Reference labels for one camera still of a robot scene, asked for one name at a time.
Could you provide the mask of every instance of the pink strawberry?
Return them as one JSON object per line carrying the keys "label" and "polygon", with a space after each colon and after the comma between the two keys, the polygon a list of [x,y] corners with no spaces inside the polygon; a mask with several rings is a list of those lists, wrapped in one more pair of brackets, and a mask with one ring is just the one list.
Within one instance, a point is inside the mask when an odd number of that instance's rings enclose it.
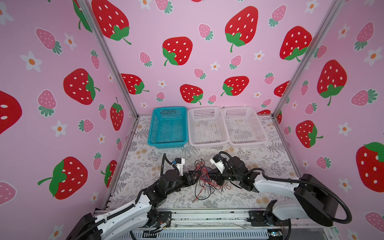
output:
{"label": "pink strawberry", "polygon": [[308,104],[308,106],[305,108],[305,113],[312,114],[313,112],[316,112],[316,109],[317,109],[316,103]]}
{"label": "pink strawberry", "polygon": [[53,53],[60,55],[63,51],[61,50],[60,42],[55,41],[55,37],[52,33],[42,28],[36,28],[36,36],[40,39],[41,43],[48,50],[52,50]]}
{"label": "pink strawberry", "polygon": [[81,120],[79,122],[78,127],[79,127],[79,130],[82,131],[82,132],[84,132],[84,131],[85,132],[90,132],[93,129],[93,123],[90,120],[88,120],[88,119]]}
{"label": "pink strawberry", "polygon": [[37,98],[37,102],[40,105],[38,109],[42,116],[47,118],[55,113],[53,109],[56,107],[56,100],[51,91],[43,90]]}
{"label": "pink strawberry", "polygon": [[101,117],[103,120],[106,120],[106,119],[107,119],[107,110],[104,108],[104,105],[103,105],[103,104],[100,104],[100,105],[99,105],[99,111],[100,111],[100,117]]}
{"label": "pink strawberry", "polygon": [[237,55],[236,57],[232,58],[231,63],[229,64],[229,68],[234,70],[240,64],[241,64],[241,56]]}
{"label": "pink strawberry", "polygon": [[319,157],[316,160],[317,166],[319,166],[321,169],[327,169],[331,167],[331,161],[327,157]]}
{"label": "pink strawberry", "polygon": [[95,154],[95,159],[93,160],[93,168],[97,171],[101,165],[101,153],[97,152]]}
{"label": "pink strawberry", "polygon": [[356,37],[355,50],[359,51],[368,44],[368,40],[373,36],[373,22],[365,24],[364,28],[359,32]]}
{"label": "pink strawberry", "polygon": [[158,102],[162,102],[164,100],[164,98],[165,98],[165,95],[164,95],[163,92],[159,92],[159,93],[156,94],[156,100]]}
{"label": "pink strawberry", "polygon": [[272,99],[267,99],[263,102],[262,108],[266,108],[268,105],[270,105],[272,102]]}
{"label": "pink strawberry", "polygon": [[99,58],[98,58],[98,55],[97,55],[95,49],[92,49],[92,51],[91,51],[91,61],[92,61],[93,65],[95,66],[95,68],[99,69],[100,61],[99,61]]}
{"label": "pink strawberry", "polygon": [[384,232],[384,216],[377,212],[369,212],[365,215],[365,220],[380,232]]}
{"label": "pink strawberry", "polygon": [[360,90],[355,96],[352,97],[351,103],[356,106],[365,106],[367,103],[371,104],[376,101],[379,94],[374,89]]}
{"label": "pink strawberry", "polygon": [[201,69],[195,68],[193,72],[195,73],[195,77],[197,78],[204,79],[207,77],[207,75]]}
{"label": "pink strawberry", "polygon": [[304,80],[303,86],[301,87],[301,95],[304,96],[308,91],[308,80]]}
{"label": "pink strawberry", "polygon": [[265,75],[265,79],[264,79],[264,82],[268,85],[272,84],[272,82],[274,81],[275,77],[273,76],[273,73],[268,73]]}
{"label": "pink strawberry", "polygon": [[11,184],[0,181],[0,206],[16,197],[17,190]]}
{"label": "pink strawberry", "polygon": [[206,24],[199,25],[200,37],[205,38],[206,41],[210,41],[214,37],[214,32],[211,31],[211,27]]}
{"label": "pink strawberry", "polygon": [[209,105],[214,104],[215,101],[216,101],[216,99],[217,99],[216,95],[212,95],[212,96],[210,96],[210,97],[208,98],[208,104],[209,104]]}
{"label": "pink strawberry", "polygon": [[148,68],[152,66],[151,58],[145,52],[140,53],[140,61]]}

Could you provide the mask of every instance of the strawberry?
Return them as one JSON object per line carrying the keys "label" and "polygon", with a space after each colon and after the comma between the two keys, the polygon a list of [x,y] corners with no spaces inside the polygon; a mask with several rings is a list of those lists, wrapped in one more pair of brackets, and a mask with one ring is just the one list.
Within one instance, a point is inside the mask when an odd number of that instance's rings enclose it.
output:
{"label": "strawberry", "polygon": [[124,112],[122,110],[121,105],[118,102],[118,98],[116,97],[116,102],[112,105],[111,110],[109,111],[111,116],[111,121],[113,128],[116,131],[119,131],[121,128],[122,121],[124,119]]}
{"label": "strawberry", "polygon": [[92,11],[104,36],[132,45],[124,38],[129,35],[129,22],[120,9],[107,0],[92,0]]}
{"label": "strawberry", "polygon": [[372,227],[376,228],[380,232],[384,232],[384,216],[381,216],[377,212],[369,212],[365,214],[365,220]]}
{"label": "strawberry", "polygon": [[117,162],[115,160],[112,160],[105,169],[105,173],[103,173],[103,171],[101,170],[101,173],[105,175],[104,183],[107,187],[109,187],[109,184],[111,183],[113,174],[115,173],[116,165]]}
{"label": "strawberry", "polygon": [[55,41],[55,37],[52,33],[42,28],[36,28],[36,36],[39,38],[44,47],[48,50],[52,50],[53,53],[60,55],[61,50],[60,42]]}
{"label": "strawberry", "polygon": [[195,77],[200,78],[200,79],[205,79],[207,77],[207,75],[204,73],[204,71],[201,69],[198,69],[198,68],[195,68],[193,73],[195,74]]}
{"label": "strawberry", "polygon": [[305,113],[311,115],[313,112],[316,112],[316,109],[317,109],[316,103],[308,104],[308,106],[305,108]]}
{"label": "strawberry", "polygon": [[268,85],[272,84],[272,82],[274,81],[275,77],[273,76],[273,73],[267,73],[265,75],[265,79],[264,79],[264,82]]}
{"label": "strawberry", "polygon": [[326,52],[327,52],[327,47],[324,45],[321,45],[319,48],[316,49],[316,51],[313,54],[313,57],[321,58]]}
{"label": "strawberry", "polygon": [[285,35],[280,48],[280,58],[284,60],[299,60],[298,56],[303,55],[312,41],[312,35],[301,26],[296,26]]}
{"label": "strawberry", "polygon": [[0,181],[0,206],[16,197],[17,190],[11,184]]}
{"label": "strawberry", "polygon": [[78,127],[80,131],[88,133],[93,129],[93,123],[88,119],[81,120]]}
{"label": "strawberry", "polygon": [[100,61],[99,61],[99,58],[98,58],[98,55],[97,55],[95,49],[92,49],[92,51],[91,51],[91,61],[92,61],[93,65],[95,66],[95,68],[99,69]]}
{"label": "strawberry", "polygon": [[96,96],[93,79],[82,68],[76,69],[64,78],[64,91],[65,93],[78,101],[81,104],[89,105],[94,101]]}
{"label": "strawberry", "polygon": [[144,90],[144,82],[138,76],[125,73],[122,73],[121,76],[129,93],[135,95],[140,94],[142,91],[149,92],[149,90]]}
{"label": "strawberry", "polygon": [[367,103],[372,104],[374,101],[377,100],[377,96],[379,94],[374,89],[369,89],[368,91],[365,89],[362,89],[356,93],[352,99],[351,103],[356,106],[365,106]]}
{"label": "strawberry", "polygon": [[356,37],[357,42],[355,43],[355,50],[359,51],[368,44],[368,40],[373,36],[373,22],[365,24],[363,29],[359,32]]}
{"label": "strawberry", "polygon": [[303,85],[301,87],[301,95],[304,96],[308,91],[308,80],[304,80]]}
{"label": "strawberry", "polygon": [[226,93],[228,96],[237,96],[243,92],[248,86],[249,78],[246,76],[227,78],[223,84],[224,92],[220,95],[223,96]]}
{"label": "strawberry", "polygon": [[329,106],[332,96],[339,94],[346,82],[347,73],[340,63],[336,60],[328,61],[324,65],[317,82],[317,92],[323,98],[329,98]]}
{"label": "strawberry", "polygon": [[317,128],[310,120],[296,126],[296,136],[306,148],[312,147],[316,143],[316,138],[323,138],[323,136],[317,137]]}
{"label": "strawberry", "polygon": [[49,184],[49,191],[56,199],[66,199],[79,190],[87,181],[88,171],[84,165],[74,157],[64,158],[53,169],[53,176],[39,181],[43,182],[52,179]]}
{"label": "strawberry", "polygon": [[272,18],[269,19],[270,28],[274,28],[276,25],[279,24],[279,21],[281,21],[284,18],[286,10],[287,10],[287,6],[281,5],[280,7],[276,8],[275,11],[273,11]]}
{"label": "strawberry", "polygon": [[359,148],[356,164],[363,184],[375,192],[384,192],[384,145],[371,142]]}
{"label": "strawberry", "polygon": [[211,31],[211,27],[206,24],[199,25],[200,37],[205,38],[206,41],[210,41],[214,37],[214,32]]}
{"label": "strawberry", "polygon": [[191,55],[192,41],[185,37],[168,38],[163,42],[163,55],[167,58],[164,66],[169,61],[171,64],[184,65]]}
{"label": "strawberry", "polygon": [[99,169],[100,165],[101,165],[101,153],[97,152],[93,160],[93,168],[95,169],[95,171]]}
{"label": "strawberry", "polygon": [[288,83],[289,83],[289,81],[287,81],[287,82],[285,82],[285,83],[283,83],[283,84],[277,86],[277,87],[275,88],[275,90],[273,91],[273,93],[274,93],[276,96],[278,96],[278,97],[282,97],[282,96],[283,96],[283,93],[285,92],[285,89],[286,89],[287,86],[288,86]]}
{"label": "strawberry", "polygon": [[140,61],[146,66],[147,68],[150,68],[152,66],[151,58],[148,54],[145,52],[140,53]]}
{"label": "strawberry", "polygon": [[235,70],[238,65],[241,64],[241,56],[237,55],[236,57],[232,58],[231,63],[229,64],[229,68],[232,70]]}
{"label": "strawberry", "polygon": [[236,14],[225,26],[225,36],[227,41],[240,47],[249,43],[256,32],[259,12],[257,8],[249,6]]}
{"label": "strawberry", "polygon": [[14,97],[0,91],[0,134],[14,125],[22,116],[22,112]]}

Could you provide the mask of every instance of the white flower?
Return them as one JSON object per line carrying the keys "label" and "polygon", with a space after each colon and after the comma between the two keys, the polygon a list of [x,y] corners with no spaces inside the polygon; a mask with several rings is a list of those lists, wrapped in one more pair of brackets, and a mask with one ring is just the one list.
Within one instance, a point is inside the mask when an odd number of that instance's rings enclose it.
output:
{"label": "white flower", "polygon": [[380,54],[381,48],[379,47],[376,49],[376,51],[373,51],[372,49],[368,51],[368,57],[364,59],[364,62],[368,62],[370,66],[372,66],[376,60],[380,60],[383,58],[383,56]]}
{"label": "white flower", "polygon": [[61,124],[60,121],[57,121],[57,125],[52,127],[53,131],[56,131],[56,137],[60,135],[65,135],[65,129],[67,128],[66,124]]}
{"label": "white flower", "polygon": [[258,53],[255,53],[255,59],[254,60],[259,60],[259,61],[261,61],[262,60],[262,57],[264,57],[264,53],[263,53],[263,51],[262,50],[260,50],[260,52],[258,52]]}
{"label": "white flower", "polygon": [[313,10],[315,7],[319,6],[320,3],[317,2],[317,0],[312,0],[307,2],[307,8],[305,9],[304,13],[310,12],[313,13]]}
{"label": "white flower", "polygon": [[340,29],[337,33],[339,34],[337,40],[340,38],[345,38],[347,36],[347,32],[351,29],[350,26],[347,26],[347,24],[344,24],[343,28]]}
{"label": "white flower", "polygon": [[215,70],[217,71],[217,69],[220,67],[219,64],[217,64],[217,62],[215,61],[213,64],[211,64],[211,70]]}
{"label": "white flower", "polygon": [[339,134],[344,134],[344,136],[348,136],[348,132],[352,131],[352,128],[348,127],[348,123],[344,123],[344,125],[339,124]]}
{"label": "white flower", "polygon": [[344,189],[345,192],[348,192],[348,189],[352,189],[351,185],[348,184],[348,179],[342,180],[339,178],[339,182],[339,188]]}
{"label": "white flower", "polygon": [[9,15],[6,12],[6,10],[7,10],[7,7],[5,6],[5,3],[0,2],[0,12],[2,13],[2,14],[0,14],[0,24],[1,25],[5,25],[6,20],[13,22],[13,18],[11,17],[11,15]]}
{"label": "white flower", "polygon": [[259,98],[261,95],[263,95],[262,93],[260,93],[260,91],[258,91],[257,93],[254,93],[253,94],[254,96],[254,98]]}
{"label": "white flower", "polygon": [[158,86],[164,88],[166,86],[166,82],[165,81],[159,81]]}
{"label": "white flower", "polygon": [[90,201],[92,202],[92,205],[93,205],[95,202],[97,202],[97,200],[99,200],[98,197],[97,197],[97,195],[99,195],[99,192],[93,192],[93,195],[92,195],[92,197],[91,197],[91,199],[90,199]]}
{"label": "white flower", "polygon": [[35,69],[36,71],[40,72],[39,65],[43,62],[40,59],[35,58],[31,51],[28,52],[28,56],[20,55],[20,57],[26,62],[25,66],[27,70]]}
{"label": "white flower", "polygon": [[100,143],[100,145],[101,145],[102,143],[105,143],[105,142],[104,142],[104,140],[105,140],[105,136],[103,136],[103,134],[100,133],[100,137],[98,137],[97,140],[99,140],[99,143]]}
{"label": "white flower", "polygon": [[65,42],[65,44],[68,44],[70,46],[71,50],[73,50],[74,47],[77,47],[77,45],[73,41],[73,36],[68,36],[68,34],[66,34],[66,33],[64,33],[64,35],[66,38],[64,40],[64,42]]}
{"label": "white flower", "polygon": [[63,235],[63,227],[64,227],[64,224],[61,225],[60,227],[55,226],[53,228],[53,233],[51,235],[49,235],[48,240],[56,240],[59,237],[61,237]]}

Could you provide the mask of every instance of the pink wallpaper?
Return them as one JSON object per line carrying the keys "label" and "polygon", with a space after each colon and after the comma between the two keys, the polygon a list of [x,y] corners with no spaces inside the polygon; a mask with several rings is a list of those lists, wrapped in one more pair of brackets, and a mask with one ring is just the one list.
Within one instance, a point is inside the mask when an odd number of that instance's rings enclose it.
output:
{"label": "pink wallpaper", "polygon": [[65,239],[102,208],[133,122],[76,7],[0,2],[1,239]]}
{"label": "pink wallpaper", "polygon": [[301,170],[352,211],[350,224],[335,224],[344,240],[384,239],[383,9],[345,3],[282,110]]}
{"label": "pink wallpaper", "polygon": [[89,0],[139,114],[163,106],[270,113],[331,0]]}

